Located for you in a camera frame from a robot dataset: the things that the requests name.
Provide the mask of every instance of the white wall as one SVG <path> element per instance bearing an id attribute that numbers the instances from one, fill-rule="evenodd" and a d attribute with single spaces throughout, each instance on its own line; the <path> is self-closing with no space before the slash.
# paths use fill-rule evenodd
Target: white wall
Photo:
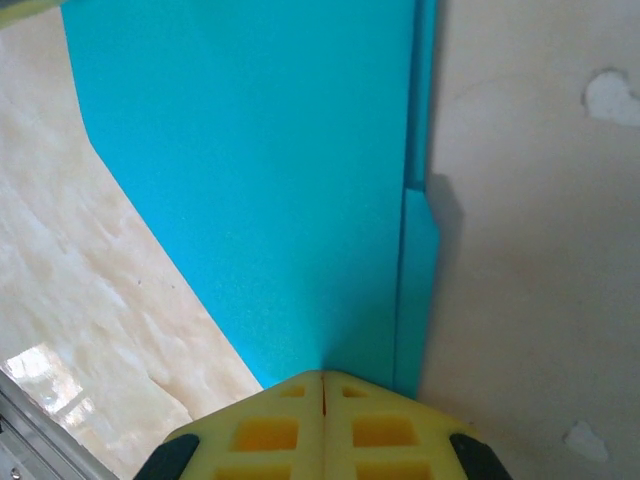
<path id="1" fill-rule="evenodd" d="M 640 129 L 582 105 L 603 68 L 640 91 L 640 2 L 442 1 L 424 399 L 517 479 L 640 478 Z"/>

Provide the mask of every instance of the blue panel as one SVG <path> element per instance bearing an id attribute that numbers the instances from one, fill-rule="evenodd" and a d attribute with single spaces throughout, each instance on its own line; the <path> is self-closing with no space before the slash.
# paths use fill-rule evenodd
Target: blue panel
<path id="1" fill-rule="evenodd" d="M 438 230 L 420 190 L 405 191 L 404 218 L 393 389 L 415 398 L 423 365 Z"/>
<path id="2" fill-rule="evenodd" d="M 265 387 L 323 367 L 393 384 L 415 13 L 63 7 L 89 138 Z"/>

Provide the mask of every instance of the black rubber pad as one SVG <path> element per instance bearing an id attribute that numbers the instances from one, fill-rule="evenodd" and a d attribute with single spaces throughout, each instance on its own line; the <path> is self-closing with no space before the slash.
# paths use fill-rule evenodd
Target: black rubber pad
<path id="1" fill-rule="evenodd" d="M 182 435 L 156 448 L 133 480 L 179 480 L 200 439 Z"/>
<path id="2" fill-rule="evenodd" d="M 462 433 L 449 441 L 469 480 L 513 480 L 489 445 Z"/>

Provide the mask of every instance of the beige marble surface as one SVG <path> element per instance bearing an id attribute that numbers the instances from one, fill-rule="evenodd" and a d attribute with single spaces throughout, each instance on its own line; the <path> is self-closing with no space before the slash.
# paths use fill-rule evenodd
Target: beige marble surface
<path id="1" fill-rule="evenodd" d="M 0 362 L 130 478 L 260 389 L 84 131 L 59 10 L 0 31 Z"/>

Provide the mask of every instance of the yellow foam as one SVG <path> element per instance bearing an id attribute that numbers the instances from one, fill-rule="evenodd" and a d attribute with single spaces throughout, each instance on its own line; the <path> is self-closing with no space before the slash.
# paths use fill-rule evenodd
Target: yellow foam
<path id="1" fill-rule="evenodd" d="M 307 372 L 173 432 L 200 438 L 181 480 L 466 480 L 473 429 L 338 372 Z"/>
<path id="2" fill-rule="evenodd" d="M 184 480 L 320 480 L 322 375 L 308 372 L 173 432 L 200 438 Z"/>
<path id="3" fill-rule="evenodd" d="M 449 442 L 473 429 L 350 375 L 324 375 L 324 478 L 466 480 Z"/>

